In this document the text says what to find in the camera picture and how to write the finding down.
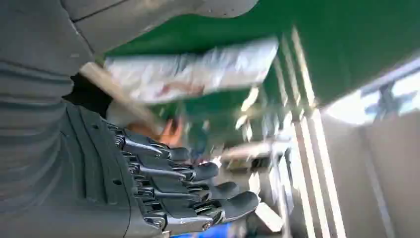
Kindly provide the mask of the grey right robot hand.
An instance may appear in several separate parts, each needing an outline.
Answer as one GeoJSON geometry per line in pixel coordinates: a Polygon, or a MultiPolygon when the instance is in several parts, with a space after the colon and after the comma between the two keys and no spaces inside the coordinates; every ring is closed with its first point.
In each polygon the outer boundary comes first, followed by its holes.
{"type": "Polygon", "coordinates": [[[231,18],[239,0],[3,0],[0,3],[0,235],[153,238],[205,231],[258,206],[185,195],[144,203],[114,133],[64,100],[96,54],[179,15],[231,18]]]}

